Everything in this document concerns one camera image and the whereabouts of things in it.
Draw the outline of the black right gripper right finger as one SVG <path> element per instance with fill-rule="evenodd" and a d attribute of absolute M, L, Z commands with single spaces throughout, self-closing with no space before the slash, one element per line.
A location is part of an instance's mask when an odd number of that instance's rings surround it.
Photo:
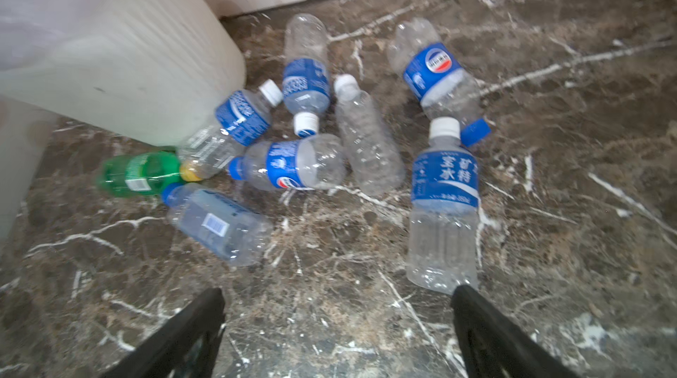
<path fill-rule="evenodd" d="M 481 377 L 574 377 L 472 286 L 451 296 L 454 330 L 466 373 Z"/>

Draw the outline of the blue label white cap bottle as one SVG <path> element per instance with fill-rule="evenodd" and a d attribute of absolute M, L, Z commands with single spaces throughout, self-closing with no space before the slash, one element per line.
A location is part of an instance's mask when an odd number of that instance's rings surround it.
<path fill-rule="evenodd" d="M 479 165 L 462 147 L 459 122 L 430 124 L 428 148 L 413 164 L 407 278 L 451 295 L 477 286 L 475 235 L 479 226 Z"/>

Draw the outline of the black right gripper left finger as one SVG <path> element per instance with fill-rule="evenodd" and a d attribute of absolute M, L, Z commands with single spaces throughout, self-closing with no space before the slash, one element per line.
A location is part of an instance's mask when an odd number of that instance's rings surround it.
<path fill-rule="evenodd" d="M 211 377 L 223 338 L 225 299 L 204 290 L 103 377 Z"/>

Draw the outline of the small Pepsi label bottle back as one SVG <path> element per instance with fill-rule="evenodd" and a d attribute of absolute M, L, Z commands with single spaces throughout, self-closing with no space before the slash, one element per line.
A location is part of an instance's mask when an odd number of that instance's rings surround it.
<path fill-rule="evenodd" d="M 444 45 L 426 18 L 413 18 L 397 25 L 387 57 L 428 119 L 453 117 L 458 120 L 461 142 L 467 147 L 490 135 L 477 80 Z"/>

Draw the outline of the Pocari Sweat bottle label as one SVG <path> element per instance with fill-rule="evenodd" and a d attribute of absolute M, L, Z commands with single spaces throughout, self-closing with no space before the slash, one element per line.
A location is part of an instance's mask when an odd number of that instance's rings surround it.
<path fill-rule="evenodd" d="M 331 105 L 328 44 L 319 18 L 302 13 L 287 22 L 283 95 L 299 138 L 319 133 L 320 119 Z"/>

